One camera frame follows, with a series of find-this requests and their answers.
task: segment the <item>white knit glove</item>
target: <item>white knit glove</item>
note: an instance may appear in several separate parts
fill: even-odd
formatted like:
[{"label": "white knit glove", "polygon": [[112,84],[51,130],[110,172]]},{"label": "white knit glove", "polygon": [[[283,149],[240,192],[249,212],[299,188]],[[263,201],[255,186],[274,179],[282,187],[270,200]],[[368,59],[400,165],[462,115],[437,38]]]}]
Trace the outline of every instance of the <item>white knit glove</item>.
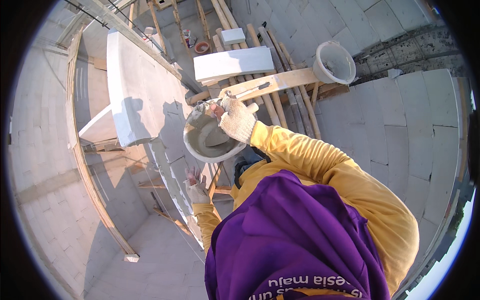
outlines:
[{"label": "white knit glove", "polygon": [[225,110],[219,126],[225,133],[245,144],[250,144],[253,128],[257,120],[247,107],[236,99],[225,97],[220,106]]},{"label": "white knit glove", "polygon": [[207,194],[206,190],[206,179],[207,177],[203,175],[202,182],[200,182],[200,169],[198,168],[195,172],[195,167],[192,167],[191,170],[185,168],[185,175],[187,176],[187,180],[185,183],[185,189],[187,190],[187,194],[190,197],[192,203],[210,203],[210,197]]}]

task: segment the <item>finger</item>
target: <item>finger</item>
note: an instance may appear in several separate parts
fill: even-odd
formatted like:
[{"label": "finger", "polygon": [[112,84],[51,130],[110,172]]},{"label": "finger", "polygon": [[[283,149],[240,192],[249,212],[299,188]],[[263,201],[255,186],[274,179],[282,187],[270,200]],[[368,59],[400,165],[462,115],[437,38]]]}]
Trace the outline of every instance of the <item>finger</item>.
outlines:
[{"label": "finger", "polygon": [[219,121],[222,120],[222,115],[225,113],[225,110],[217,104],[212,104],[210,108],[213,111],[213,113],[216,115],[216,118]]},{"label": "finger", "polygon": [[200,168],[197,168],[197,172],[195,173],[195,179],[200,180]]}]

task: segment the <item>mortar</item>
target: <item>mortar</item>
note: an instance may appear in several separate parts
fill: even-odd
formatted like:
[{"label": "mortar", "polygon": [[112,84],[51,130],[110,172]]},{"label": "mortar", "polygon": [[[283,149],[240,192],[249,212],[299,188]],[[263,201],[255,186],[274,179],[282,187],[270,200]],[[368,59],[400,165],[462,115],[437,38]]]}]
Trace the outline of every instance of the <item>mortar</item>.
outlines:
[{"label": "mortar", "polygon": [[217,118],[210,116],[209,106],[218,99],[212,99],[197,105],[188,115],[187,123],[183,129],[183,142],[188,151],[197,159],[206,163],[224,161],[246,147],[246,144],[230,139],[227,142],[213,146],[205,146],[209,133],[218,127]]}]

